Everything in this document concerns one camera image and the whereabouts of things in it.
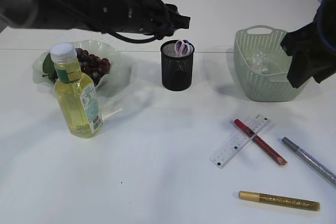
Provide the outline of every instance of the pink scissor handle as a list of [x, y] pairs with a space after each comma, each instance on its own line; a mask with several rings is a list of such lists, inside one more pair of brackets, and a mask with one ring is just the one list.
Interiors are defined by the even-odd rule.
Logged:
[[191, 53], [190, 45], [182, 40], [178, 40], [175, 43], [174, 49], [177, 57], [184, 57]]

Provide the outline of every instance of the clear plastic ruler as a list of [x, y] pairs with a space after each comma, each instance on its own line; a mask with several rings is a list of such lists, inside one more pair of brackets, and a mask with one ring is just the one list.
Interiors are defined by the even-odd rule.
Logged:
[[223, 168], [251, 139], [253, 139], [270, 120], [262, 115], [251, 119], [246, 126], [255, 132], [252, 137], [247, 136], [242, 130], [224, 143], [211, 157], [210, 160], [219, 168]]

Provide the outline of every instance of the silver marker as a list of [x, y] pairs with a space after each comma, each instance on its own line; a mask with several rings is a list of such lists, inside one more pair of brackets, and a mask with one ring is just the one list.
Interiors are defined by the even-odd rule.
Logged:
[[307, 164], [317, 170], [323, 177], [325, 177], [336, 186], [336, 175], [334, 173], [328, 170], [324, 165], [322, 165], [315, 158], [313, 158], [311, 155], [309, 155], [307, 152], [305, 152], [288, 138], [284, 137], [282, 139], [282, 142], [292, 151], [294, 151], [299, 157], [301, 157], [304, 161], [306, 161]]

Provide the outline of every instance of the white table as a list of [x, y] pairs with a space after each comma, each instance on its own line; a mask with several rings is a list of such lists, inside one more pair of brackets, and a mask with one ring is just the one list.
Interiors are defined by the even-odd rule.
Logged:
[[[15, 30], [0, 34], [0, 49], [49, 49], [63, 41], [96, 39], [120, 51], [160, 51], [164, 41], [188, 39], [198, 52], [233, 52], [235, 33], [254, 25], [293, 31], [310, 23], [319, 6], [317, 0], [163, 0], [175, 4], [182, 15], [191, 16], [189, 30], [180, 29], [173, 38], [148, 45], [132, 45], [82, 30]], [[142, 35], [128, 35], [143, 38]]]
[[[336, 171], [336, 76], [311, 81], [291, 102], [261, 103], [245, 96], [232, 53], [195, 53], [192, 86], [171, 92], [159, 52], [122, 52], [117, 91], [98, 92], [104, 127], [83, 140], [68, 132], [52, 91], [32, 82], [43, 50], [17, 44], [0, 49], [0, 223], [336, 222], [335, 187], [280, 143], [287, 136]], [[234, 134], [231, 120], [258, 113], [272, 119], [260, 136], [288, 164], [249, 143], [218, 169], [209, 157]], [[239, 190], [315, 200], [322, 210], [242, 201]]]

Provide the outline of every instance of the grape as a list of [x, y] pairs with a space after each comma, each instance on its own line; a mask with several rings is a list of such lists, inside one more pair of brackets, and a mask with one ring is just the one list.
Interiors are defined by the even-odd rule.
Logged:
[[94, 71], [94, 72], [92, 72], [92, 77], [93, 77], [94, 79], [99, 79], [100, 74], [99, 74], [97, 71]]
[[92, 68], [98, 68], [98, 67], [99, 67], [99, 64], [98, 64], [96, 61], [92, 61], [92, 62], [91, 62], [91, 67], [92, 67]]
[[109, 64], [109, 63], [110, 63], [110, 61], [109, 61], [108, 59], [106, 59], [106, 58], [103, 58], [101, 61], [102, 61], [104, 64]]
[[103, 74], [108, 74], [110, 72], [110, 66], [109, 65], [105, 65], [103, 68]]
[[82, 72], [83, 72], [83, 73], [86, 73], [86, 74], [91, 74], [91, 73], [92, 73], [92, 69], [89, 68], [89, 67], [83, 67]]
[[83, 61], [89, 61], [89, 55], [82, 53]]
[[94, 60], [94, 58], [95, 58], [95, 56], [94, 56], [94, 55], [89, 55], [89, 56], [88, 56], [88, 59], [89, 59], [89, 61], [93, 61], [93, 60]]
[[83, 59], [83, 55], [81, 54], [80, 56], [77, 56], [77, 58], [78, 58], [78, 61], [79, 62], [83, 62], [84, 61], [84, 59]]
[[81, 48], [76, 48], [77, 58], [82, 55]]
[[103, 65], [100, 65], [97, 70], [98, 70], [98, 72], [103, 73]]

